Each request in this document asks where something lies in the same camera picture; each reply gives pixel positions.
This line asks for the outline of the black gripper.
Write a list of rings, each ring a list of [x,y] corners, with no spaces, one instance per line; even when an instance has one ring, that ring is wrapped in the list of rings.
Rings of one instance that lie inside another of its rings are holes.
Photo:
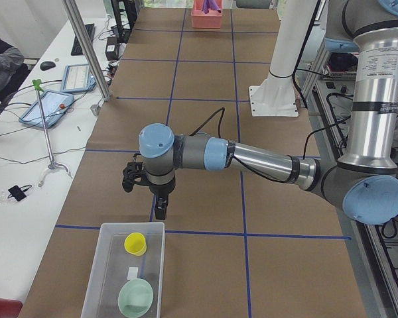
[[[156,196],[154,205],[155,219],[166,219],[168,198],[169,195],[174,191],[175,186],[175,180],[171,180],[163,185],[151,184],[149,186],[150,191]]]

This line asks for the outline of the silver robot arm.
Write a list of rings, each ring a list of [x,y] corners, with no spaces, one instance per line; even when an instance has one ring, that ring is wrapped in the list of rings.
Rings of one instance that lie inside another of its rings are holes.
[[[279,154],[210,137],[174,134],[161,123],[139,134],[143,162],[135,183],[155,195],[155,215],[166,217],[178,169],[237,168],[279,184],[295,184],[349,218],[379,225],[398,216],[398,179],[391,146],[398,114],[398,1],[331,1],[326,39],[358,52],[346,152],[334,163],[305,154]]]

